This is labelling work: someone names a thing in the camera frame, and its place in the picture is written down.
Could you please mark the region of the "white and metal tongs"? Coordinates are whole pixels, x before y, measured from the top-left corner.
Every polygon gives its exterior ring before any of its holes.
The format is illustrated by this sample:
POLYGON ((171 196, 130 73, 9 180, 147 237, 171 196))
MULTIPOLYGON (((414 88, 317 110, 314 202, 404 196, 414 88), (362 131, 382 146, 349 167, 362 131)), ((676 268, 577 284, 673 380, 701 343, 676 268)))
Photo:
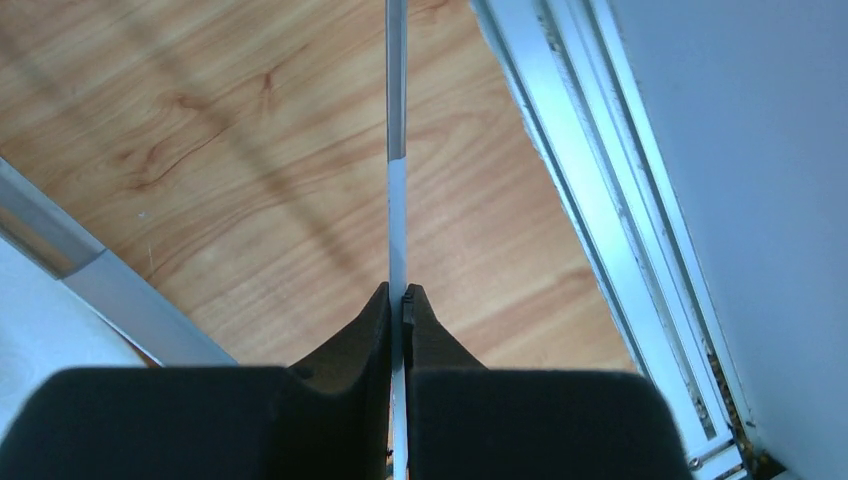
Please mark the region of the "white and metal tongs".
POLYGON ((391 307, 392 477, 408 468, 403 296, 407 289, 407 23, 408 3, 385 2, 388 283, 391 307))

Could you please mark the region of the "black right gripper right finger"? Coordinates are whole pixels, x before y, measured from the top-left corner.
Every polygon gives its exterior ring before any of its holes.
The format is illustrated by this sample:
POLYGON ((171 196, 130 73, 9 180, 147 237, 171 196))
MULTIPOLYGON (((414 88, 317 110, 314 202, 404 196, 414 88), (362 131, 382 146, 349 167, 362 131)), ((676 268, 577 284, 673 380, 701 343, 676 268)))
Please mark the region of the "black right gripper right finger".
POLYGON ((691 477, 670 408, 645 377, 490 369, 421 286, 409 286, 402 311, 411 478, 691 477))

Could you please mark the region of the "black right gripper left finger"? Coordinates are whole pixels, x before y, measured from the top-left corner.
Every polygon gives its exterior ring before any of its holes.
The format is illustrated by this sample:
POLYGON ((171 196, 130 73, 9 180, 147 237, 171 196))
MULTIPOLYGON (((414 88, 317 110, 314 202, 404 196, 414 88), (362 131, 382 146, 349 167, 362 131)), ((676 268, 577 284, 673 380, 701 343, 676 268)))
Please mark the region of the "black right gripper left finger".
POLYGON ((389 299, 288 367, 74 368, 1 444, 5 479, 380 479, 389 299))

